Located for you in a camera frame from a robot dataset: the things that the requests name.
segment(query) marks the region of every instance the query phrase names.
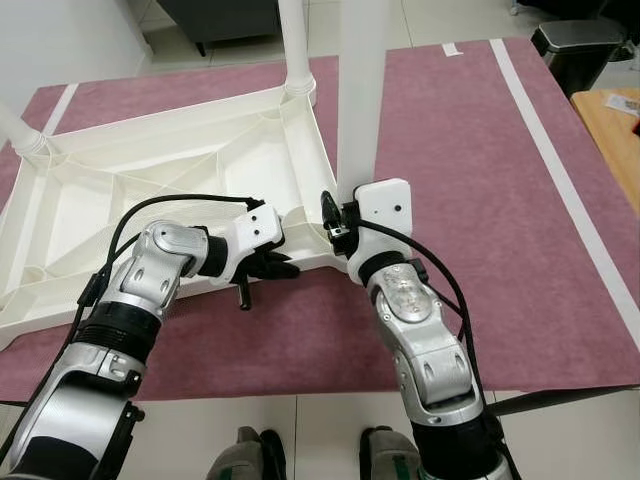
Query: wooden table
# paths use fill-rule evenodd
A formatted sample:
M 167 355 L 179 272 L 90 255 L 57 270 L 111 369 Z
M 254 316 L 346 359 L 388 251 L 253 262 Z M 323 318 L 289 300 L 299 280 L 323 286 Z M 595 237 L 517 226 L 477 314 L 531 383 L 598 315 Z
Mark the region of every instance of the wooden table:
M 640 101 L 640 88 L 619 88 L 578 92 L 571 97 L 571 103 L 627 200 L 640 215 L 640 137 L 632 132 L 638 118 L 606 107 L 611 94 Z

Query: paper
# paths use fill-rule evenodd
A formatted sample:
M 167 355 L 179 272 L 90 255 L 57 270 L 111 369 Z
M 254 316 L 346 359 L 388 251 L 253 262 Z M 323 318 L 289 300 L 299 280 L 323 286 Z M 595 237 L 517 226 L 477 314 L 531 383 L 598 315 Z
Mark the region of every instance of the paper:
M 607 100 L 607 103 L 605 103 L 605 106 L 620 112 L 628 113 L 629 115 L 640 117 L 640 102 L 628 97 L 623 97 L 622 95 L 609 95 L 609 99 Z

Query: floor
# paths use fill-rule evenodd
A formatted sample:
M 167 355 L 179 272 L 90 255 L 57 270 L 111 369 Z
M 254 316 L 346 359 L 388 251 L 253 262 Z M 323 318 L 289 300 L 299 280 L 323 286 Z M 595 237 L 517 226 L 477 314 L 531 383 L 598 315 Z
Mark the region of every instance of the floor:
M 334 55 L 340 2 L 303 0 L 310 56 Z M 201 57 L 155 0 L 129 0 L 154 51 L 149 72 L 280 61 L 277 37 L 208 46 Z M 509 15 L 509 0 L 391 0 L 389 48 L 504 36 L 529 37 L 550 19 L 535 9 Z M 610 64 L 598 88 L 639 86 L 632 62 Z M 504 399 L 514 392 L 491 393 Z M 386 424 L 410 433 L 397 393 L 299 395 L 241 399 L 143 402 L 147 419 L 135 438 L 121 480 L 203 479 L 233 443 L 237 427 L 275 428 L 289 460 L 288 478 L 357 479 L 357 443 L 363 428 Z M 0 406 L 0 439 L 20 409 Z M 636 480 L 640 478 L 640 394 L 617 393 L 502 419 L 524 479 Z

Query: trash can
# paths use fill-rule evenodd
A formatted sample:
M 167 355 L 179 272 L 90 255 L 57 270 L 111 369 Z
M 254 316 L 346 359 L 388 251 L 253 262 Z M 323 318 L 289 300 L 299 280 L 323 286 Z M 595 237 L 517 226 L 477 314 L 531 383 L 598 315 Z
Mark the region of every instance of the trash can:
M 591 88 L 623 41 L 621 28 L 604 19 L 542 23 L 531 38 L 567 98 Z

